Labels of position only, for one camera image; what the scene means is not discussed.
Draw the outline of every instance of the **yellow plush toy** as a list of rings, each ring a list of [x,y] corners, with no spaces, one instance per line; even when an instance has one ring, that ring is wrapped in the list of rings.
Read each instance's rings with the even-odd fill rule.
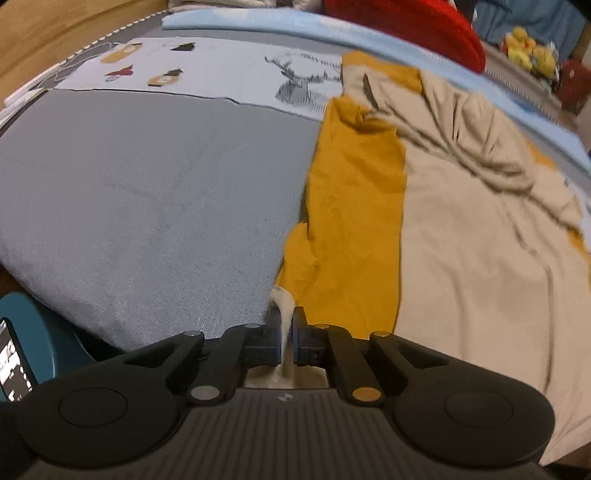
[[[533,65],[531,64],[530,56],[523,50],[523,48],[509,48],[507,50],[507,57],[516,65],[531,72]]]
[[[517,25],[516,27],[513,28],[513,36],[515,37],[515,39],[519,42],[523,42],[525,43],[525,41],[529,38],[528,34],[527,34],[527,30],[523,27],[520,27],[519,25]]]
[[[533,51],[534,71],[548,79],[554,78],[556,73],[556,58],[554,50],[549,47],[536,47]]]

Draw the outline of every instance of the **red fabric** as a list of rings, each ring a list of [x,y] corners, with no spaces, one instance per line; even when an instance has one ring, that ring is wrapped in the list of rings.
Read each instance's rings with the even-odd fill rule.
[[[331,17],[403,38],[476,73],[484,71],[478,36],[444,0],[324,0],[324,8]]]
[[[562,102],[562,107],[574,108],[589,92],[591,92],[591,70],[575,59],[564,62],[560,72],[560,84],[554,91]]]

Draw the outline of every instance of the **red cushion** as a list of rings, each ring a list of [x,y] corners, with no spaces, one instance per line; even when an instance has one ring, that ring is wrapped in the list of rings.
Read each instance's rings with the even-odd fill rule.
[[[331,17],[381,30],[482,73],[486,57],[466,18],[444,0],[324,0]]]

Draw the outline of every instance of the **circular pad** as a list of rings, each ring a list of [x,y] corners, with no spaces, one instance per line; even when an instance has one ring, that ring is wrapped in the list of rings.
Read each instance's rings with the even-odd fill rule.
[[[124,463],[160,444],[178,404],[155,370],[119,364],[39,385],[21,401],[18,430],[40,457],[71,468]]]
[[[60,416],[77,427],[100,427],[117,421],[127,410],[125,397],[108,388],[85,388],[69,394],[59,406]]]
[[[445,402],[448,415],[467,427],[491,429],[513,415],[513,406],[503,395],[486,390],[454,393]]]
[[[398,397],[394,422],[431,457],[472,468],[538,461],[554,413],[538,391],[476,367],[422,370]]]

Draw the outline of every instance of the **blue fabric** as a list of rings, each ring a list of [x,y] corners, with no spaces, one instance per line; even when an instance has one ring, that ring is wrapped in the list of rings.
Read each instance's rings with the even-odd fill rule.
[[[389,61],[429,70],[457,87],[479,92],[521,125],[555,145],[565,156],[591,174],[591,160],[579,137],[535,112],[486,77],[399,38],[323,15],[293,9],[206,8],[179,12],[162,20],[165,30],[248,30],[293,35],[364,50]]]
[[[521,25],[527,33],[547,44],[553,41],[561,59],[570,57],[585,26],[584,16],[567,0],[503,0],[507,12],[484,2],[478,3],[474,30],[493,44],[502,42],[507,32]]]

